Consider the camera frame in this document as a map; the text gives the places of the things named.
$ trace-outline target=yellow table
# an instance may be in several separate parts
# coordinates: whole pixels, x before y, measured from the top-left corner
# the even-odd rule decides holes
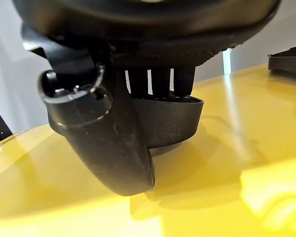
[[[0,144],[0,236],[295,237],[296,79],[267,66],[203,81],[198,131],[120,197],[49,126]]]

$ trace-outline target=glossy yellow surface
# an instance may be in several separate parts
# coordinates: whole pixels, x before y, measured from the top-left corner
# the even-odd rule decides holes
[[[195,136],[113,194],[49,126],[0,146],[0,236],[295,237],[296,80],[266,66],[198,83]]]

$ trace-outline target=black mount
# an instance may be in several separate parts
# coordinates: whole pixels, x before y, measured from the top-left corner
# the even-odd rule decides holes
[[[146,88],[140,78],[143,70],[132,69],[129,94],[125,69],[116,67],[105,42],[70,47],[28,26],[23,26],[22,36],[24,47],[46,58],[53,68],[39,80],[50,126],[114,192],[129,196],[151,189],[149,148],[179,143],[197,130],[203,101],[188,95],[193,80],[185,90],[179,85],[179,93],[160,80],[154,95],[148,95],[141,91]],[[152,76],[166,73],[170,76],[170,69],[154,70]]]

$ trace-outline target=yellow surface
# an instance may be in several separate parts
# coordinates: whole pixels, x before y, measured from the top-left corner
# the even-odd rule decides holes
[[[295,237],[296,80],[259,66],[198,83],[197,134],[113,194],[49,126],[0,147],[0,236]]]

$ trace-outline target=white wall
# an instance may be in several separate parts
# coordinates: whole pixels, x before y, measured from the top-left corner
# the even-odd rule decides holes
[[[255,37],[231,52],[231,70],[268,62],[268,54],[296,46],[296,0],[283,0],[275,18]]]
[[[20,25],[11,1],[0,0],[0,114],[13,133],[47,123],[37,78],[50,66],[23,49]]]

